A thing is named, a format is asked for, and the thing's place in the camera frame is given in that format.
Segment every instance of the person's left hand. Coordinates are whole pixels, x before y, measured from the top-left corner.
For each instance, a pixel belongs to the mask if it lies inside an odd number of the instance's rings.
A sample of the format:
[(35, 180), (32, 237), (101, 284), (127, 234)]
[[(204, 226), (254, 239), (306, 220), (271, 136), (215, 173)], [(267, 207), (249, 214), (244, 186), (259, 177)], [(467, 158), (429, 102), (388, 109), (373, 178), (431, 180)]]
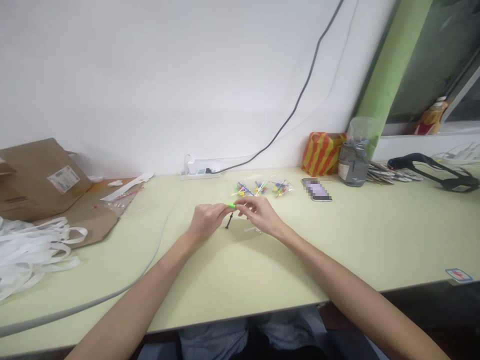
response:
[(223, 203), (197, 205), (186, 234), (201, 245), (219, 228), (224, 217), (234, 211), (236, 209)]

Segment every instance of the label sticker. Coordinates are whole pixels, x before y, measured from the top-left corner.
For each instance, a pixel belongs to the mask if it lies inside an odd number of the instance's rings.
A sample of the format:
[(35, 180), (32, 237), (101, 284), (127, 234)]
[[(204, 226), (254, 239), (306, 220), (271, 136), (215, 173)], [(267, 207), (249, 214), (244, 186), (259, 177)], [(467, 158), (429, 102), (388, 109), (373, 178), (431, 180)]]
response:
[(75, 171), (70, 166), (65, 166), (53, 175), (47, 177), (60, 194), (65, 194), (80, 181)]
[(445, 272), (459, 283), (467, 283), (467, 282), (472, 282), (474, 280), (465, 271), (462, 271), (458, 268), (445, 269)]
[(349, 174), (350, 166), (345, 164), (338, 164), (338, 176), (347, 181), (347, 175)]

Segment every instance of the person's right hand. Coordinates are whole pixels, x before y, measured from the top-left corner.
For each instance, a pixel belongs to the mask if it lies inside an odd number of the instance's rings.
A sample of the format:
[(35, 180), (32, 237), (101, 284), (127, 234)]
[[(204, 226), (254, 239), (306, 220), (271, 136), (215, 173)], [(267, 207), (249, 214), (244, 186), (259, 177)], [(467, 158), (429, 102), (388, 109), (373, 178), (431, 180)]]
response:
[(264, 233), (279, 238), (289, 227), (277, 215), (266, 197), (246, 196), (235, 201), (238, 216), (246, 215)]

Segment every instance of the forearm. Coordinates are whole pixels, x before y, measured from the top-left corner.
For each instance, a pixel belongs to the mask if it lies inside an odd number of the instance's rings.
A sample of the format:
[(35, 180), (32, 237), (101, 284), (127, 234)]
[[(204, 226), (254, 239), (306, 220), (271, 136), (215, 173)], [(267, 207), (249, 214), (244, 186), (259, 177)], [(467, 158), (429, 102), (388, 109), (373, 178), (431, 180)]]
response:
[(128, 359), (194, 251), (188, 235), (182, 235), (88, 332), (67, 360)]
[(391, 359), (448, 359), (380, 293), (290, 228), (278, 239), (302, 260), (337, 308)]

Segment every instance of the hand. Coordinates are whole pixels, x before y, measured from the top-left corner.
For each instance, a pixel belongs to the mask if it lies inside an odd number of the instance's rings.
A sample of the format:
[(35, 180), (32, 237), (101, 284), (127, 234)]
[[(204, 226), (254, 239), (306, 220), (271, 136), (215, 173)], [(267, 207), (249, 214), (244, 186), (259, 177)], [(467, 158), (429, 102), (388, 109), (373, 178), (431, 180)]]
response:
[(274, 238), (278, 239), (289, 228), (277, 215), (266, 197), (242, 197), (235, 201), (235, 205), (240, 211), (238, 216), (245, 214), (253, 225)]
[(186, 234), (201, 245), (219, 228), (224, 217), (234, 211), (236, 210), (222, 203), (197, 205)]

